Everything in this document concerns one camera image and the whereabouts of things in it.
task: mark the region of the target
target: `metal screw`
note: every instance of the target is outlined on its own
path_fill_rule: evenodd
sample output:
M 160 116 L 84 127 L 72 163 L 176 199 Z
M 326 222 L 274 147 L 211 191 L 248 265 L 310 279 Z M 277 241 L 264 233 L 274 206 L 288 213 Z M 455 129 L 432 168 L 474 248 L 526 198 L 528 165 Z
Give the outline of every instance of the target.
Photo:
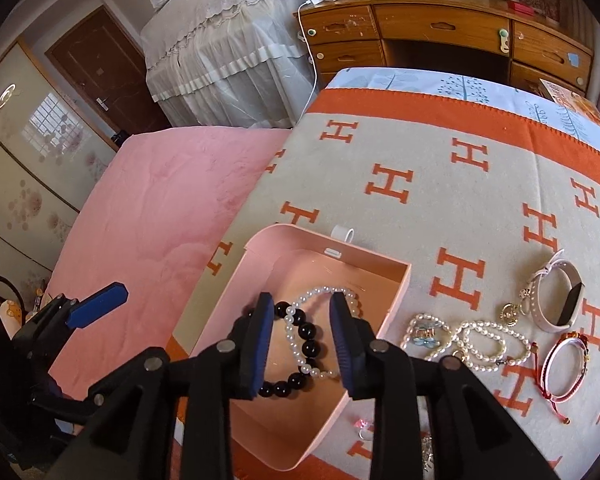
M 374 352 L 380 352 L 383 354 L 389 349 L 389 343 L 384 339 L 374 339 L 371 343 L 369 343 L 369 348 L 371 348 Z
M 459 370 L 462 365 L 462 361 L 452 355 L 443 357 L 440 362 L 447 370 Z
M 155 372 L 162 367 L 162 359 L 159 357 L 149 357 L 144 362 L 144 369 L 148 372 Z
M 218 342 L 216 348 L 221 354 L 228 354 L 235 350 L 235 343 L 230 339 L 222 339 L 222 341 Z

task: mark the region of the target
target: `door handle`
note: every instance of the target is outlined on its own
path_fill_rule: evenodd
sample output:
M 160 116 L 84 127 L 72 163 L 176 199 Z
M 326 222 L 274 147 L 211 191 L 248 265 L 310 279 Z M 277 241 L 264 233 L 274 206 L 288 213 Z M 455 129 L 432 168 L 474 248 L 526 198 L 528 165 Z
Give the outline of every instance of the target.
M 107 98 L 100 99 L 99 97 L 96 99 L 96 102 L 102 107 L 102 109 L 104 111 L 108 111 L 109 110 L 109 107 L 105 104 L 106 100 L 107 100 Z
M 451 25 L 451 23 L 447 22 L 431 23 L 431 28 L 437 28 L 438 30 L 456 30 L 455 25 Z

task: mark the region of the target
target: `red string bracelet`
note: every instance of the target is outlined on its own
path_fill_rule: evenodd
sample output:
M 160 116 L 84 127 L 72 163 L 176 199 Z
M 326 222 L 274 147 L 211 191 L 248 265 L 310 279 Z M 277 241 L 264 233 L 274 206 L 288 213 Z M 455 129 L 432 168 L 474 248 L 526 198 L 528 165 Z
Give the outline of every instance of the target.
M 549 391 L 548 386 L 548 377 L 549 370 L 551 368 L 551 364 L 554 362 L 555 356 L 557 353 L 567 345 L 576 345 L 578 348 L 582 350 L 582 368 L 580 369 L 580 373 L 576 378 L 575 382 L 571 385 L 571 387 L 561 396 L 556 396 Z M 556 404 L 560 404 L 561 402 L 566 402 L 571 399 L 578 388 L 582 384 L 585 374 L 587 373 L 587 364 L 589 363 L 589 345 L 587 336 L 584 334 L 579 334 L 577 332 L 567 332 L 560 336 L 558 342 L 554 345 L 544 360 L 544 364 L 542 364 L 542 368 L 538 367 L 538 345 L 534 342 L 531 344 L 531 351 L 534 354 L 534 359 L 536 362 L 536 376 L 534 379 L 536 380 L 536 386 L 540 390 L 542 396 L 551 403 L 551 406 L 554 409 L 558 418 L 562 421 L 563 424 L 569 424 L 571 421 L 568 417 L 564 416 L 558 411 Z

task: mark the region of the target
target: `jewelry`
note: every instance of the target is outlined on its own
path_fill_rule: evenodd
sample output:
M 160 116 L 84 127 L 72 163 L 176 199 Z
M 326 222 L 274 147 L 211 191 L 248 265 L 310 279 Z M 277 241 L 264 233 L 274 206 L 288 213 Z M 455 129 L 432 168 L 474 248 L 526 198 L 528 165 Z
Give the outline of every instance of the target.
M 446 350 L 453 344 L 458 346 L 458 349 L 453 352 L 453 355 L 458 354 L 462 362 L 468 368 L 473 368 L 481 372 L 494 372 L 503 364 L 520 365 L 531 356 L 531 344 L 529 343 L 528 339 L 524 335 L 515 332 L 506 326 L 502 326 L 499 323 L 491 321 L 463 321 L 456 329 L 452 330 L 448 324 L 444 323 L 441 319 L 432 316 L 431 314 L 416 314 L 416 316 L 411 319 L 400 345 L 404 351 L 406 351 L 410 341 L 418 345 L 416 338 L 420 340 L 425 339 L 422 338 L 423 327 L 427 327 L 426 330 L 433 331 L 439 328 L 448 334 L 448 339 L 444 344 L 442 344 L 442 342 L 437 339 L 437 336 L 435 335 L 429 338 L 433 339 L 434 342 L 432 344 L 438 344 L 435 345 L 435 350 L 430 352 L 425 357 L 427 361 L 431 361 L 439 355 L 445 353 Z M 475 330 L 477 333 L 496 341 L 498 343 L 498 351 L 489 356 L 484 355 L 479 350 L 475 349 L 472 343 L 469 342 L 469 336 L 472 330 Z M 503 334 L 510 335 L 518 339 L 525 346 L 524 354 L 522 354 L 522 356 L 519 358 L 505 358 L 504 354 L 507 351 L 507 344 L 503 336 L 494 333 L 494 331 L 502 332 Z M 475 359 L 481 363 L 474 363 L 472 359 Z
M 260 391 L 262 397 L 270 397 L 275 394 L 277 397 L 288 397 L 291 390 L 301 390 L 306 384 L 306 376 L 314 379 L 337 378 L 337 370 L 320 370 L 317 367 L 315 358 L 320 354 L 320 343 L 315 340 L 317 328 L 313 323 L 306 320 L 304 310 L 300 308 L 311 298 L 316 298 L 321 294 L 334 294 L 342 292 L 345 295 L 351 315 L 357 317 L 360 314 L 358 307 L 358 297 L 352 290 L 339 286 L 317 286 L 306 291 L 302 296 L 291 304 L 286 301 L 279 301 L 274 307 L 274 313 L 277 317 L 285 320 L 286 340 L 289 342 L 289 348 L 298 365 L 298 371 L 289 375 L 286 381 L 278 381 L 275 384 L 264 381 Z M 301 344 L 294 334 L 294 327 L 298 327 L 298 337 L 303 339 Z
M 569 424 L 571 421 L 569 417 L 564 416 L 558 411 L 556 404 L 560 404 L 561 402 L 566 402 L 571 399 L 582 384 L 584 380 L 584 376 L 587 373 L 587 364 L 589 363 L 589 341 L 587 336 L 584 334 L 579 334 L 577 332 L 567 332 L 566 334 L 562 334 L 558 342 L 554 345 L 551 350 L 549 350 L 549 354 L 544 360 L 544 364 L 542 364 L 542 368 L 538 368 L 538 345 L 533 343 L 531 345 L 531 351 L 534 354 L 534 359 L 536 361 L 536 386 L 542 393 L 542 396 L 551 403 L 554 412 L 563 424 Z M 567 392 L 561 396 L 556 396 L 549 391 L 549 370 L 551 369 L 551 365 L 554 362 L 555 356 L 557 353 L 568 345 L 575 345 L 582 350 L 582 368 L 580 369 L 580 373 L 571 387 L 567 390 Z
M 374 440 L 374 423 L 372 420 L 359 418 L 354 424 L 359 429 L 358 437 L 363 442 L 373 442 Z M 433 466 L 433 446 L 431 445 L 431 436 L 426 434 L 420 441 L 422 446 L 422 469 L 429 471 Z
M 422 437 L 422 469 L 427 472 L 433 466 L 433 446 L 431 445 L 431 436 Z
M 582 298 L 584 297 L 584 284 L 576 267 L 569 261 L 561 258 L 564 249 L 560 249 L 547 264 L 535 272 L 527 282 L 525 288 L 520 291 L 522 304 L 507 303 L 500 311 L 500 319 L 509 326 L 518 322 L 518 315 L 526 316 L 531 313 L 535 324 L 544 332 L 557 333 L 570 329 L 578 317 Z M 564 272 L 571 282 L 571 291 L 562 308 L 557 325 L 550 323 L 542 313 L 540 307 L 540 283 L 554 267 Z

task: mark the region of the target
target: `white cable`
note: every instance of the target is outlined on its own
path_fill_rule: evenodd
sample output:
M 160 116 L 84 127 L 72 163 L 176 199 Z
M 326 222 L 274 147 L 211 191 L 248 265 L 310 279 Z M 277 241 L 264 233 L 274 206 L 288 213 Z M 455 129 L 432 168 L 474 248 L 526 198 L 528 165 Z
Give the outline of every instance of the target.
M 304 34 L 304 28 L 302 27 L 302 20 L 300 19 L 300 9 L 302 9 L 303 6 L 308 5 L 310 3 L 311 3 L 311 0 L 307 0 L 303 4 L 300 4 L 300 7 L 298 7 L 298 23 L 300 25 L 300 31 L 302 32 L 302 37 L 304 38 L 304 42 L 306 43 L 306 49 L 309 51 L 309 58 L 311 59 L 311 64 L 314 66 L 314 87 L 311 88 L 311 93 L 309 94 L 309 98 L 307 99 L 306 104 L 304 105 L 304 108 L 302 109 L 302 113 L 300 114 L 300 117 L 298 117 L 298 121 L 302 118 L 302 116 L 306 112 L 306 109 L 309 107 L 311 98 L 314 96 L 315 86 L 318 84 L 318 71 L 315 68 L 314 55 L 311 53 L 311 48 L 309 47 L 309 42 L 306 39 L 306 35 Z

